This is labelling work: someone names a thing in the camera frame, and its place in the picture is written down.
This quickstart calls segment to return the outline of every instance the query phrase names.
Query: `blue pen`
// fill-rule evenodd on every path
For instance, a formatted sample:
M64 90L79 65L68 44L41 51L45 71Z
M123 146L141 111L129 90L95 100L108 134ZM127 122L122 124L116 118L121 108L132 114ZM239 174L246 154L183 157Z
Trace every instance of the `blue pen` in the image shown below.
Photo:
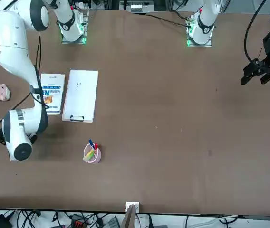
M89 142L89 144L91 145L91 147L92 147L93 149L95 149L95 146L94 146L94 144L93 144L92 140L91 140L91 139L89 139L89 140L88 140L88 142Z

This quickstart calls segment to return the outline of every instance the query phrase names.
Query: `pen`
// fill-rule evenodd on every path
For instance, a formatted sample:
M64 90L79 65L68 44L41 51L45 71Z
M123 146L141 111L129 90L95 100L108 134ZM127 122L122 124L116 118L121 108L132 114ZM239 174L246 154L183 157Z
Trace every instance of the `pen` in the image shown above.
M88 142L89 142L89 144L91 145L91 147L92 147L93 149L95 149L95 146L94 146L94 144L93 144L92 140L91 140L91 139L89 139L89 140L88 140Z
M95 151L94 151L95 154L97 154L97 149L98 149L98 144L95 143Z

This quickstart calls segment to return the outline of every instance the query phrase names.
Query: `clipboard clip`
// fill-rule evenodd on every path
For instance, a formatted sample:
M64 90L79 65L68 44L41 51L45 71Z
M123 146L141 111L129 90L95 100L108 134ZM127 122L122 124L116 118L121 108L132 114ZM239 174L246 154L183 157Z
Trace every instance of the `clipboard clip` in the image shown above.
M70 120L74 121L74 122L83 122L84 121L84 116L71 115Z

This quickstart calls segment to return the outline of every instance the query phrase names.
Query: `red pen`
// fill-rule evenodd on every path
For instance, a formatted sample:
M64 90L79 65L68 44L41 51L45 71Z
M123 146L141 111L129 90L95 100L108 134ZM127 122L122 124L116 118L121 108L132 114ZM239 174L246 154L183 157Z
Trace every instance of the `red pen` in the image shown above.
M98 144L95 143L95 150L94 150L94 154L97 154L97 149L98 149Z

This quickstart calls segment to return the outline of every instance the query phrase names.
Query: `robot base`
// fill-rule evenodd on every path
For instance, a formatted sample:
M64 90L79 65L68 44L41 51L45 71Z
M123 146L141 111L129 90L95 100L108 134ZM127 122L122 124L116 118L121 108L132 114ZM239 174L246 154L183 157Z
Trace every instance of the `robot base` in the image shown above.
M61 43L62 44L86 44L87 42L87 28L88 28L88 16L89 16L89 9L87 13L79 12L79 29L83 31L83 35L81 35L76 41L70 42L67 41L64 36L62 36Z
M190 37L190 33L192 33L193 28L195 26L195 19L194 19L194 15L191 16L190 19L186 20L186 25L190 25L191 28L186 28L186 36L187 36L187 47L212 47L212 43L211 43L211 37L212 37L212 33L213 33L213 29L211 31L211 35L209 38L209 41L204 44L204 45L200 45L197 44L193 41L193 39Z

